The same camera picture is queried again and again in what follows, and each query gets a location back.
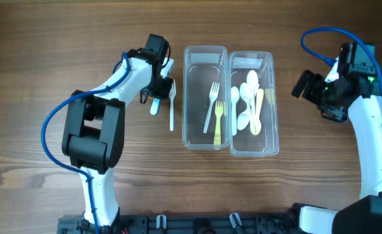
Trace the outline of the yellow plastic fork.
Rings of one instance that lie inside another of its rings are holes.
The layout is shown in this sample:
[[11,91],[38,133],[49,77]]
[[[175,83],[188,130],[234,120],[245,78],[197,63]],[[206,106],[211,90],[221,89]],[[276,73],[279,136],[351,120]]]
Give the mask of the yellow plastic fork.
[[214,110],[216,116],[216,127],[214,132],[214,145],[220,145],[221,140],[221,118],[223,115],[223,103],[221,101],[216,101],[216,106]]

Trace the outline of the white plastic spoon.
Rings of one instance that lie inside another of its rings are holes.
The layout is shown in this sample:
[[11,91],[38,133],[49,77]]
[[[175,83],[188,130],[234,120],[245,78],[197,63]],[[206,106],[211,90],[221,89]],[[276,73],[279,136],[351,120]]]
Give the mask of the white plastic spoon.
[[237,134],[237,114],[236,114],[236,104],[240,99],[239,89],[236,86],[231,88],[231,114],[232,114],[232,135]]
[[259,77],[254,70],[250,70],[246,77],[246,82],[240,85],[240,98],[244,101],[246,105],[250,105],[251,116],[249,121],[249,127],[251,131],[251,127],[253,127],[253,107],[254,98],[256,96],[259,84]]
[[241,112],[237,117],[237,129],[239,131],[245,129],[249,124],[251,116],[250,105],[246,105],[245,111]]

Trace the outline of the light blue plastic fork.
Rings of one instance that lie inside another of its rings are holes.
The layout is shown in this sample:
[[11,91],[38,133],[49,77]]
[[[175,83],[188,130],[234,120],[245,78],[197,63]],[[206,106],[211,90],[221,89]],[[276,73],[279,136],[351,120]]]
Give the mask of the light blue plastic fork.
[[150,108],[150,114],[151,115],[157,115],[159,112],[160,107],[160,99],[155,98],[152,102],[151,108]]

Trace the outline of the yellow plastic spoon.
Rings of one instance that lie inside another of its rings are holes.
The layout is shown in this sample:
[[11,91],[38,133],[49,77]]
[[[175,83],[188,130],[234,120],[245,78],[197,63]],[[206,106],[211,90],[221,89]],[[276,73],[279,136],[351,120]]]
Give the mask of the yellow plastic spoon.
[[262,109],[262,103],[264,99],[264,90],[259,88],[257,90],[254,104],[252,104],[253,109],[253,127],[251,127],[251,133],[253,135],[258,135],[262,129],[262,124],[260,120],[260,115],[261,115],[261,109]]

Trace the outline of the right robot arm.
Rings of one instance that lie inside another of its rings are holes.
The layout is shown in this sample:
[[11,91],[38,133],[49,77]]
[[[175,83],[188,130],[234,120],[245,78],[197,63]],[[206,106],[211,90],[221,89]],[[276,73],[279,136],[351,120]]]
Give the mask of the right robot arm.
[[325,119],[350,121],[361,167],[360,199],[332,211],[312,205],[292,207],[291,228],[304,233],[382,233],[382,82],[357,42],[346,42],[326,77],[305,70],[292,96],[315,104]]

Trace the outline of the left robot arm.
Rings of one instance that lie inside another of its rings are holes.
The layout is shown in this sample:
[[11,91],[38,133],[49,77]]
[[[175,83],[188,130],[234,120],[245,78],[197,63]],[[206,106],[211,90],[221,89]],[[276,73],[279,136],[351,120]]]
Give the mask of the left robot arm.
[[125,111],[136,95],[166,99],[173,84],[173,62],[166,39],[150,34],[144,47],[131,49],[110,78],[92,90],[71,95],[62,152],[83,181],[86,210],[81,227],[91,233],[115,233],[120,207],[114,195],[114,167],[124,146]]

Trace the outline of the white plastic fork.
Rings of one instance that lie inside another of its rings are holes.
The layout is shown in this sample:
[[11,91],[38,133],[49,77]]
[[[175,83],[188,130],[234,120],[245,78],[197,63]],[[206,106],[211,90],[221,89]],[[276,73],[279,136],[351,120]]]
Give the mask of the white plastic fork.
[[172,83],[172,87],[169,93],[170,98],[170,131],[174,130],[174,98],[176,95],[176,84],[175,81]]
[[220,84],[218,82],[213,82],[212,83],[212,86],[210,88],[210,92],[209,92],[209,108],[208,108],[208,111],[207,111],[207,116],[206,116],[206,119],[205,119],[205,125],[204,125],[204,128],[203,128],[203,132],[204,133],[207,133],[208,131],[208,126],[209,126],[209,122],[210,122],[210,117],[211,117],[211,113],[212,113],[212,106],[213,106],[213,103],[216,101],[217,97],[218,97],[218,93],[219,93],[219,88],[220,88]]

